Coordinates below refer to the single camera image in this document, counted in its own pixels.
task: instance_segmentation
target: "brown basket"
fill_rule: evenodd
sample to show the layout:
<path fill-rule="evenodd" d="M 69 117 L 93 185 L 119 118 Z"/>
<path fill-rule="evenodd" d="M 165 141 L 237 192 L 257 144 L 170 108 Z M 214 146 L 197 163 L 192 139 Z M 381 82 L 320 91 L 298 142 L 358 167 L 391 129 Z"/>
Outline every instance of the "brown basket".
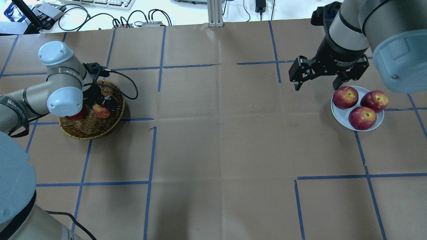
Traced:
<path fill-rule="evenodd" d="M 98 80 L 97 83 L 105 84 L 119 89 L 115 84 Z M 88 114 L 80 120 L 70 120 L 65 117 L 59 118 L 59 126 L 68 136 L 79 140 L 90 140 L 99 138 L 110 132 L 119 122 L 125 111 L 125 100 L 123 96 L 116 90 L 99 86 L 102 94 L 105 96 L 111 95 L 119 103 L 117 110 L 111 112 L 111 116 L 106 119 L 98 118 L 92 106 L 86 106 Z"/>

